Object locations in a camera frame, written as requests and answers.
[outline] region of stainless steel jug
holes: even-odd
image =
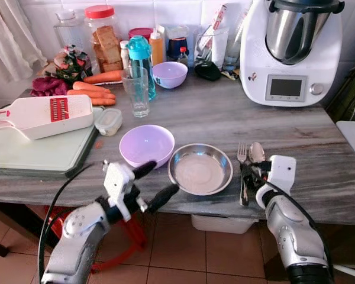
[[[329,15],[339,13],[339,0],[275,0],[269,6],[266,44],[271,55],[293,65],[309,54]]]

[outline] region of stainless steel bowl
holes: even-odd
[[[207,144],[189,144],[172,154],[168,175],[188,193],[212,195],[230,183],[233,166],[221,150]]]

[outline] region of fork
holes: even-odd
[[[240,204],[247,206],[249,203],[249,199],[247,196],[247,185],[244,182],[243,175],[242,175],[242,165],[244,162],[247,160],[247,144],[242,143],[242,141],[239,142],[238,145],[238,152],[237,152],[237,158],[238,161],[240,162],[240,169],[241,169],[241,196],[240,196]]]
[[[237,154],[238,161],[243,164],[247,160],[247,144],[239,142],[238,145],[238,154]]]

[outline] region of spoon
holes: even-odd
[[[263,150],[262,145],[259,142],[254,142],[250,146],[248,156],[252,163],[260,163],[266,160],[266,153]]]

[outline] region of small purple bowl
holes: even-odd
[[[149,124],[128,131],[120,141],[120,153],[132,167],[154,160],[158,168],[170,159],[174,146],[175,139],[170,131]]]
[[[166,89],[180,86],[187,73],[188,67],[180,62],[162,62],[153,67],[154,81]]]

